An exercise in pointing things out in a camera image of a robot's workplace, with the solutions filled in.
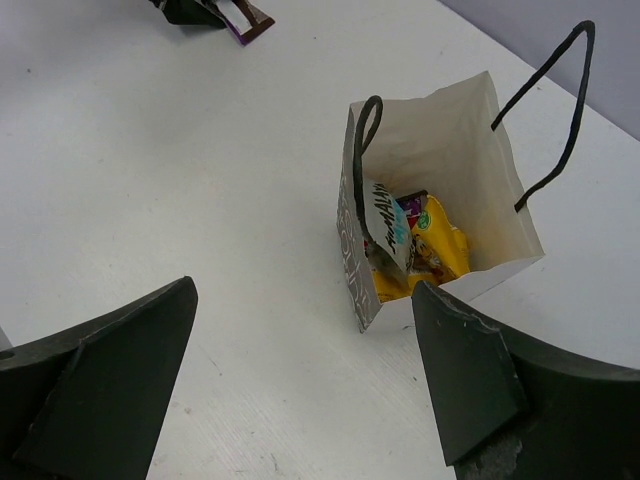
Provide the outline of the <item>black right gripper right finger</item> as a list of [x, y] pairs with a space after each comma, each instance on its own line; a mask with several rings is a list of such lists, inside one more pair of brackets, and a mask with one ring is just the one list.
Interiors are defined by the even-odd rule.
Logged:
[[635, 479], [639, 373], [543, 342], [428, 283], [412, 295], [443, 456], [459, 479]]

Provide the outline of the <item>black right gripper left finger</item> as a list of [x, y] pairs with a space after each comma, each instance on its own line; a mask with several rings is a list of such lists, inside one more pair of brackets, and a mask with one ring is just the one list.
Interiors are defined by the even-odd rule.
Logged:
[[143, 479], [193, 328], [190, 277], [1, 351], [4, 479]]

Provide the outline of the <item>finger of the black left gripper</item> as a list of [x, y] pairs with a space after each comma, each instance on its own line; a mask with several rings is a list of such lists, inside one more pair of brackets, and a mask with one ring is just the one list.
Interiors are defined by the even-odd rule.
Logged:
[[165, 19], [176, 26], [224, 28], [224, 22], [194, 0], [151, 0]]

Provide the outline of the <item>brown chocolate bar wrapper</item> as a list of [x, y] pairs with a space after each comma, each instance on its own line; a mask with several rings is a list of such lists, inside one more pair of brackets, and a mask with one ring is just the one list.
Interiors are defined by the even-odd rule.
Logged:
[[199, 4], [220, 19], [242, 46], [247, 46], [275, 20], [246, 0], [202, 0]]

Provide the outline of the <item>large yellow M&M packet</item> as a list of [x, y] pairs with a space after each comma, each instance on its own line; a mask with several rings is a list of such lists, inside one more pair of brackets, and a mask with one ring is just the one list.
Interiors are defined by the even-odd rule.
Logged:
[[428, 194], [428, 201], [418, 217], [407, 220], [413, 240], [408, 285], [398, 286], [372, 269], [381, 303], [410, 296], [420, 281], [439, 286], [470, 272], [467, 237], [449, 221], [445, 209], [433, 195]]

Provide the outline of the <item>grey blue snack packet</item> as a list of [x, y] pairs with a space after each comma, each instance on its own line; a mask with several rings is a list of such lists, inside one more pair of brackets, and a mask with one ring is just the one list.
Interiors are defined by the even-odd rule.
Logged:
[[366, 254], [372, 267], [398, 286], [408, 285], [413, 240], [406, 214], [387, 188], [363, 179]]

